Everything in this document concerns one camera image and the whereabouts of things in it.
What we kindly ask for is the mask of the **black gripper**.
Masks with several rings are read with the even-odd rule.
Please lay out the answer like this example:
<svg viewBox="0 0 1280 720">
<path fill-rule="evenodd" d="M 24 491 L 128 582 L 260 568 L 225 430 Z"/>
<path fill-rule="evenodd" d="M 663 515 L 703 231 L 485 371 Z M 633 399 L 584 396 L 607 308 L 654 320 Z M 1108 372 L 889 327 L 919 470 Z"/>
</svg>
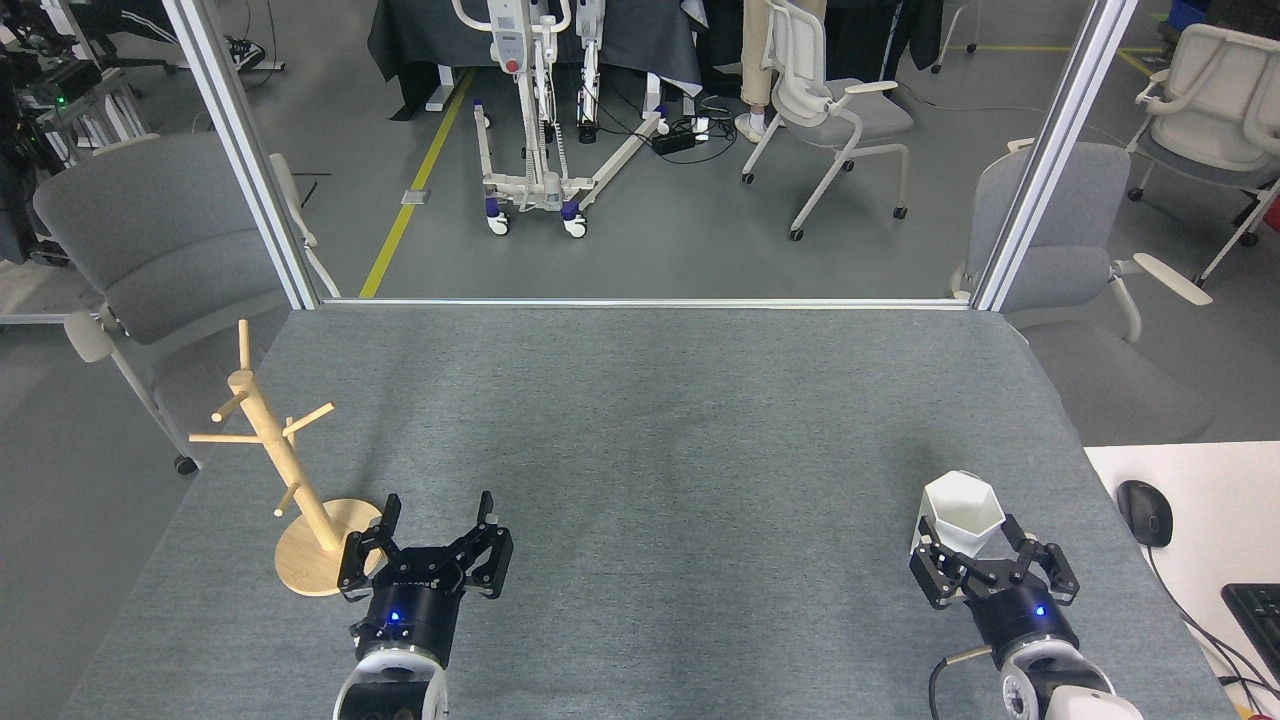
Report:
<svg viewBox="0 0 1280 720">
<path fill-rule="evenodd" d="M 980 638 L 992 648 L 995 666 L 1004 666 L 1012 652 L 1043 639 L 1065 641 L 1078 650 L 1080 642 L 1056 605 L 1073 603 L 1079 592 L 1065 552 L 1056 543 L 1028 534 L 1014 515 L 1005 516 L 1004 536 L 1016 552 L 1007 574 L 1014 585 L 993 594 L 968 592 L 965 600 Z M 1041 568 L 1048 588 L 1041 580 L 1025 580 L 1032 565 Z M 937 541 L 920 542 L 911 552 L 909 569 L 933 609 L 948 606 L 970 575 L 986 578 L 978 561 Z"/>
<path fill-rule="evenodd" d="M 442 666 L 451 661 L 460 603 L 467 587 L 486 600 L 500 597 L 515 550 L 500 527 L 490 491 L 481 492 L 475 527 L 447 548 L 399 548 L 393 538 L 402 503 L 388 495 L 381 516 L 365 530 L 351 532 L 339 565 L 338 589 L 347 601 L 370 593 L 365 564 L 374 550 L 387 565 L 372 578 L 364 620 L 351 626 L 356 659 L 378 650 L 410 650 Z"/>
</svg>

